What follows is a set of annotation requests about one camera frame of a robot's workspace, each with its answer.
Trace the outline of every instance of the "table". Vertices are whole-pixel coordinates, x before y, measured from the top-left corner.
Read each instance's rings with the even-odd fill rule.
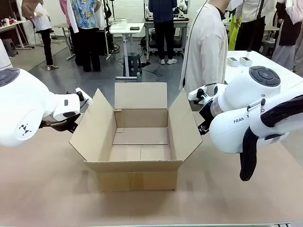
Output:
[[[66,45],[67,45],[67,48],[68,48],[68,53],[69,53],[69,57],[66,59],[68,61],[71,58],[73,58],[74,56],[76,56],[69,49],[69,43],[68,43],[68,39],[67,39],[67,36],[66,36],[66,32],[70,32],[70,26],[67,23],[62,23],[62,24],[56,25],[54,27],[56,27],[56,28],[62,28],[62,31],[63,31],[63,34],[64,34],[64,38],[65,38],[65,41],[66,41]],[[108,50],[106,33],[107,32],[105,32],[104,34],[105,34],[105,42],[106,42],[106,49],[107,49],[107,57],[105,58],[105,60],[107,61],[110,58],[111,54],[109,53],[109,50]]]
[[[230,23],[226,24],[225,28],[227,31],[229,31],[231,28]],[[264,29],[264,31],[279,31],[279,30],[280,30],[280,28],[272,26],[272,25],[265,25],[265,29]]]
[[[258,150],[248,182],[239,179],[239,155],[219,152],[205,135],[182,164],[177,191],[99,193],[95,173],[70,146],[70,137],[43,128],[24,146],[1,147],[2,225],[190,226],[303,219],[303,170],[280,143]]]
[[[70,45],[68,43],[67,36],[66,36],[66,33],[65,33],[65,32],[70,32],[70,30],[69,30],[70,26],[67,23],[62,23],[62,24],[59,24],[59,25],[55,25],[54,27],[56,27],[56,28],[62,28],[62,31],[63,31],[63,34],[64,34],[64,38],[65,38],[65,41],[66,41],[66,46],[67,46],[67,49],[68,49],[68,53],[70,55],[66,59],[68,61],[68,60],[72,59],[74,56],[76,56],[74,53],[71,52],[71,50],[69,48]]]
[[[149,47],[149,29],[150,28],[154,28],[155,25],[153,23],[153,21],[145,21],[145,19],[143,19],[143,23],[145,24],[145,35],[146,35],[146,60],[150,59],[150,47]],[[187,27],[188,27],[189,21],[174,21],[174,27],[177,28],[181,28],[182,29],[182,47],[177,49],[177,51],[181,51],[182,54],[184,54],[184,50],[186,47],[186,40],[187,40]]]
[[[18,40],[19,40],[19,43],[20,43],[20,47],[16,48],[18,50],[31,50],[33,49],[34,47],[25,47],[23,45],[23,42],[21,40],[21,37],[20,37],[20,34],[19,34],[19,31],[18,31],[18,28],[17,28],[17,25],[20,25],[22,23],[24,23],[25,21],[17,21],[15,22],[14,24],[12,25],[6,25],[6,26],[2,26],[0,27],[0,33],[1,32],[5,32],[5,31],[8,31],[8,30],[12,30],[12,29],[15,29],[16,30],[16,33],[17,33],[17,37],[18,37]]]
[[[233,57],[237,60],[240,57],[246,57],[246,51],[228,51],[228,57]],[[288,90],[295,85],[300,84],[303,82],[303,78],[298,76],[297,74],[289,71],[288,69],[280,66],[279,64],[271,61],[270,59],[264,57],[263,55],[252,51],[248,57],[249,59],[253,60],[252,66],[265,66],[267,68],[272,69],[275,71],[278,76],[281,78],[281,90]],[[232,67],[226,64],[226,71],[225,71],[225,81],[230,83],[230,81],[237,75],[241,74],[243,71],[248,71],[250,67],[243,66],[239,63],[238,67]]]
[[[130,36],[131,39],[131,51],[133,45],[133,34],[140,33],[143,29],[144,23],[127,23],[127,27],[123,29],[110,29],[111,34],[122,34],[123,36],[123,49],[124,49],[124,61],[125,61],[125,77],[116,77],[116,79],[137,79],[137,77],[129,76],[129,68],[128,68],[128,56],[127,56],[127,42],[126,35]],[[130,30],[130,27],[139,27],[139,30]]]

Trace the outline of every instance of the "yellow bag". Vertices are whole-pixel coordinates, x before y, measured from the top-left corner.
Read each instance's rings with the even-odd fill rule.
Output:
[[[238,32],[239,32],[239,28],[236,28],[236,16],[234,15],[232,16],[231,28],[229,32],[229,46],[228,46],[229,51],[235,50]]]

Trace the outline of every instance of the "open cardboard box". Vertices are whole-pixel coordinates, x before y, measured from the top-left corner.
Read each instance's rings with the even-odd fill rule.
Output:
[[[70,140],[101,191],[175,190],[201,143],[185,91],[167,109],[166,83],[116,83],[115,110],[97,90]]]

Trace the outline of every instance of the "floral shirt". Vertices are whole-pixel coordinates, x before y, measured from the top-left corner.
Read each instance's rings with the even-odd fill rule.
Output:
[[[97,0],[71,0],[71,7],[79,28],[96,28],[95,7]]]

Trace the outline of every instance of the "small white device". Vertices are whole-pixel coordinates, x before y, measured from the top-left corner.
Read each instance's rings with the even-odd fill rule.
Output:
[[[232,67],[237,67],[239,65],[239,61],[235,58],[227,58],[227,64]]]
[[[248,57],[240,57],[240,63],[241,63],[241,65],[244,65],[244,66],[251,66],[252,60],[249,59]]]

